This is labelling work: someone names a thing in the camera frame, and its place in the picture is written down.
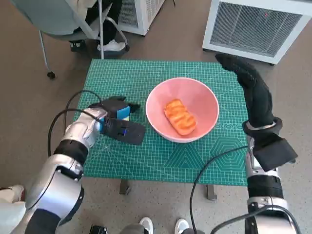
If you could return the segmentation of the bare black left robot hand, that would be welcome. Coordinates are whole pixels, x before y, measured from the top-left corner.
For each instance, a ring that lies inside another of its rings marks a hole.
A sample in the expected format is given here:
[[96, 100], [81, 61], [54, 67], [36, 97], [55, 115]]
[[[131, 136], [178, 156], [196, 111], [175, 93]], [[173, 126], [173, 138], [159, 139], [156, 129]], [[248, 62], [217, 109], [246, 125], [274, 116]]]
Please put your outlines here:
[[129, 121], [130, 114], [140, 109], [140, 104], [125, 101], [125, 96], [113, 96], [98, 103], [93, 103], [89, 108], [101, 108], [108, 114], [107, 116]]

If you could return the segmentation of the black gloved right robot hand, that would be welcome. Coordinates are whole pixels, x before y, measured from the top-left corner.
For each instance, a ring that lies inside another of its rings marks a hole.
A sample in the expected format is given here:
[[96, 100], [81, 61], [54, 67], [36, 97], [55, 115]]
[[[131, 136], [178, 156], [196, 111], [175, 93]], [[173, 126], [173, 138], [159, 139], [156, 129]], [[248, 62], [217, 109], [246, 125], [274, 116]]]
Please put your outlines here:
[[272, 125], [272, 95], [258, 71], [249, 63], [226, 54], [216, 54], [216, 60], [224, 70], [234, 72], [243, 88], [248, 122], [254, 128]]

